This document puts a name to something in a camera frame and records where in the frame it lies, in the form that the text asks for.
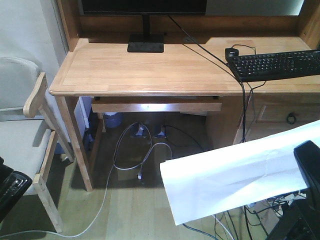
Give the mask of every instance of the bucket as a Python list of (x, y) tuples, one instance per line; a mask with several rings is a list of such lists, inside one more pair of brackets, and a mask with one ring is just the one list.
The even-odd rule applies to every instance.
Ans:
[(105, 112), (103, 117), (106, 128), (116, 128), (122, 123), (124, 114), (122, 112)]

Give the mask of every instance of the wooden floor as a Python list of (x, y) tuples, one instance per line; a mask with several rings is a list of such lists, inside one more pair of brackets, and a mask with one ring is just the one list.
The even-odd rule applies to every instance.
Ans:
[[(152, 135), (157, 133), (157, 124), (166, 124), (182, 129), (193, 136), (199, 144), (208, 150), (205, 131), (205, 117), (179, 113), (128, 113), (122, 124), (116, 128), (107, 128), (103, 134), (98, 157), (93, 171), (94, 191), (88, 193), (76, 164), (64, 166), (60, 155), (55, 156), (52, 164), (49, 189), (58, 203), (58, 211), (63, 220), (63, 235), (81, 233), (92, 222), (104, 199), (108, 174), (112, 168), (112, 158), (121, 132), (131, 123), (141, 121), (150, 127)], [(117, 164), (126, 168), (139, 163), (145, 156), (150, 140), (130, 137), (131, 131), (124, 136), (120, 145)], [(195, 142), (172, 127), (166, 128), (168, 139), (154, 138), (153, 142), (167, 142), (172, 146), (173, 157), (199, 153), (202, 150)], [(159, 163), (170, 159), (168, 149), (157, 146), (143, 167), (143, 180), (137, 179), (139, 170), (128, 171), (113, 169), (107, 188), (103, 208), (93, 225), (79, 240), (206, 240), (212, 239), (201, 233), (189, 230), (182, 225), (175, 226), (169, 202), (164, 190)], [(248, 232), (241, 208), (232, 209), (229, 214), (235, 225), (239, 240), (247, 240)], [(235, 231), (227, 212), (216, 217), (230, 229), (234, 238)], [(259, 223), (255, 215), (249, 214), (252, 225)], [(192, 222), (190, 227), (202, 230), (218, 239), (231, 239), (224, 229), (208, 216)], [(263, 240), (266, 234), (261, 226), (251, 226), (254, 240)], [(25, 230), (49, 230), (53, 227), (46, 216), (37, 196), (24, 196), (6, 219), (0, 224), (0, 236)], [(25, 233), (10, 236), (10, 240), (56, 240), (60, 236), (43, 232)]]

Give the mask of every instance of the computer mouse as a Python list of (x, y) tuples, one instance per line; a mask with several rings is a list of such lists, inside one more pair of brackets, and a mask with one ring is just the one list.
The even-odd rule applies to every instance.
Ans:
[(230, 57), (234, 57), (234, 56), (239, 56), (239, 50), (238, 49), (235, 49), (233, 47), (229, 47), (229, 48), (226, 48), (224, 50), (225, 59), (230, 58)]

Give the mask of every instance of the white paper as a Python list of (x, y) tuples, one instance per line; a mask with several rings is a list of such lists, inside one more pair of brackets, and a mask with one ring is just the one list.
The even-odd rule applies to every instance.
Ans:
[(307, 188), (294, 148), (320, 146), (320, 120), (160, 164), (176, 225)]

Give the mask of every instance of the desk leg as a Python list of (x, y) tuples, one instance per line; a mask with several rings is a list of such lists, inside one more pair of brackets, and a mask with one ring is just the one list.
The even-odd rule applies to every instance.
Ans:
[(59, 107), (62, 119), (68, 131), (74, 155), (76, 157), (85, 188), (88, 192), (93, 191), (90, 165), (82, 143), (81, 134), (74, 114), (79, 97), (77, 96), (56, 96), (57, 105)]

